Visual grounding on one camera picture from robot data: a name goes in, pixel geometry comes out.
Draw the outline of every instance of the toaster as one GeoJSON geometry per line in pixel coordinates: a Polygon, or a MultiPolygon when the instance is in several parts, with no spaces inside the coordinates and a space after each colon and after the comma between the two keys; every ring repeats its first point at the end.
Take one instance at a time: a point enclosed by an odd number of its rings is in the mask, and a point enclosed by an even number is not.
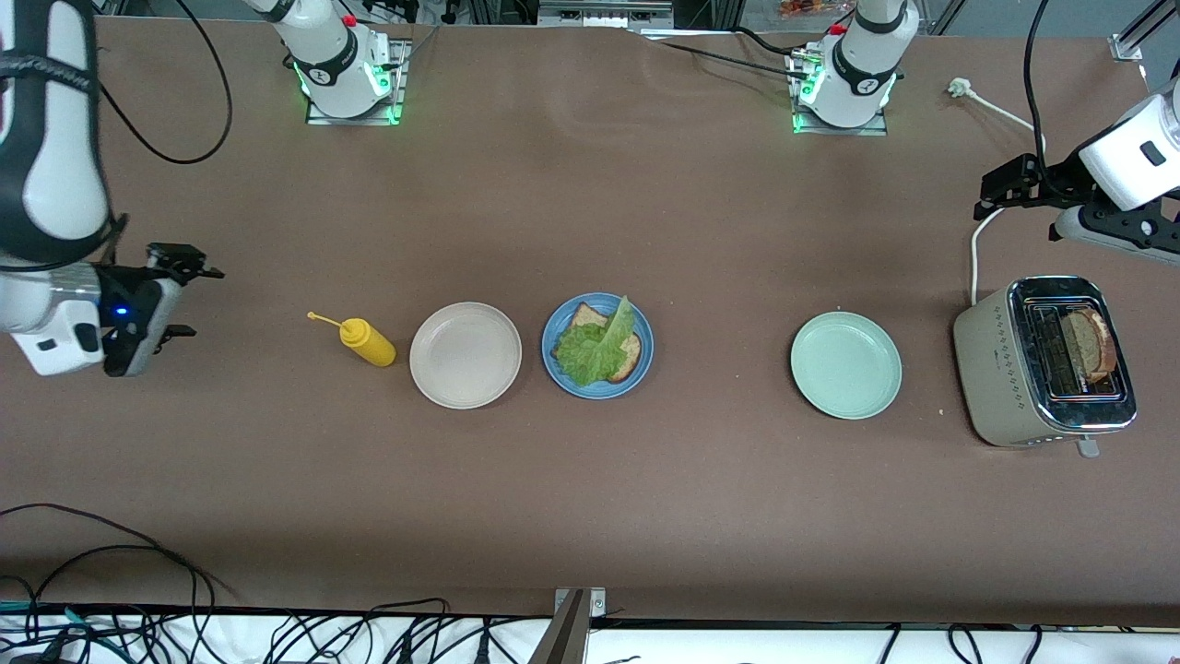
{"type": "Polygon", "coordinates": [[[1030,447],[1073,441],[1099,455],[1095,436],[1135,420],[1135,395],[1102,292],[1080,276],[1014,281],[955,318],[955,357],[971,425],[984,441],[1030,447]],[[1109,328],[1117,363],[1089,376],[1064,316],[1089,308],[1109,328]]]}

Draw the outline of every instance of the blue plate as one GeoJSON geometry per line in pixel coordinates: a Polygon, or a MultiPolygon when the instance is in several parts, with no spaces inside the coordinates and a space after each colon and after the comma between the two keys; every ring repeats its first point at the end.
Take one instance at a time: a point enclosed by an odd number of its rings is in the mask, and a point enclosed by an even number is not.
{"type": "Polygon", "coordinates": [[[585,295],[571,297],[564,304],[557,307],[553,315],[549,316],[549,322],[545,323],[545,331],[540,336],[540,360],[545,363],[545,372],[549,373],[549,376],[566,393],[584,400],[610,400],[627,394],[647,376],[648,369],[651,368],[651,357],[655,355],[656,341],[651,335],[651,324],[648,323],[648,318],[640,310],[640,307],[635,307],[635,334],[640,336],[643,351],[640,355],[638,367],[627,377],[627,381],[617,386],[608,381],[598,381],[582,388],[562,372],[562,366],[557,364],[557,359],[553,357],[553,349],[557,348],[557,341],[560,340],[562,331],[565,331],[565,328],[570,326],[570,320],[573,320],[573,311],[577,310],[578,304],[585,302],[598,313],[610,315],[618,308],[618,302],[622,298],[610,292],[586,292],[585,295]]]}

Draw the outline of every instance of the plate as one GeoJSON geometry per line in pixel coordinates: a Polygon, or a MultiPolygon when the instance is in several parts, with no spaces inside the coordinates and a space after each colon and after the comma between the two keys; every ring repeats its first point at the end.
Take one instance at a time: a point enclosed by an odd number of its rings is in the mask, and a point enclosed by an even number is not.
{"type": "Polygon", "coordinates": [[[902,356],[879,324],[833,310],[807,321],[791,347],[791,373],[815,408],[864,420],[889,408],[902,389],[902,356]]]}
{"type": "Polygon", "coordinates": [[[520,335],[500,309],[459,302],[442,307],[418,328],[409,374],[432,402],[458,410],[487,406],[520,372],[520,335]]]}
{"type": "Polygon", "coordinates": [[[553,349],[557,348],[562,331],[565,331],[565,328],[570,326],[570,321],[573,320],[573,311],[577,310],[578,304],[585,302],[598,313],[610,315],[618,308],[618,302],[622,298],[611,292],[586,292],[566,300],[564,304],[557,307],[553,315],[549,316],[549,322],[545,323],[545,331],[540,336],[540,359],[545,363],[545,372],[549,373],[550,379],[566,393],[584,400],[610,400],[629,393],[647,376],[648,369],[651,368],[651,359],[655,356],[656,341],[651,335],[651,324],[648,323],[648,318],[640,310],[640,307],[635,307],[635,334],[640,336],[643,351],[640,355],[640,364],[627,377],[627,381],[618,384],[598,381],[582,388],[562,372],[562,367],[557,364],[557,359],[553,357],[553,349]]]}

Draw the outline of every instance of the light green plate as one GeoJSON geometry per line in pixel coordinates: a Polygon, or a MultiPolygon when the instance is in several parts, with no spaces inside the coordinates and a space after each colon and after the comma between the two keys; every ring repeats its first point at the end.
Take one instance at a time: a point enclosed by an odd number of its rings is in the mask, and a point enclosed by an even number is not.
{"type": "Polygon", "coordinates": [[[807,321],[791,347],[791,373],[815,408],[864,420],[889,408],[902,389],[902,356],[879,324],[833,310],[807,321]]]}

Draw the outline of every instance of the toaster lever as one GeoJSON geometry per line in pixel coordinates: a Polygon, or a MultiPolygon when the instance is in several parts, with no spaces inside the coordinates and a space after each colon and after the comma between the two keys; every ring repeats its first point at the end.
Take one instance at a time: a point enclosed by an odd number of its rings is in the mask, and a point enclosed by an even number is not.
{"type": "Polygon", "coordinates": [[[1097,459],[1099,458],[1099,442],[1092,436],[1082,436],[1077,439],[1077,454],[1086,459],[1097,459]]]}

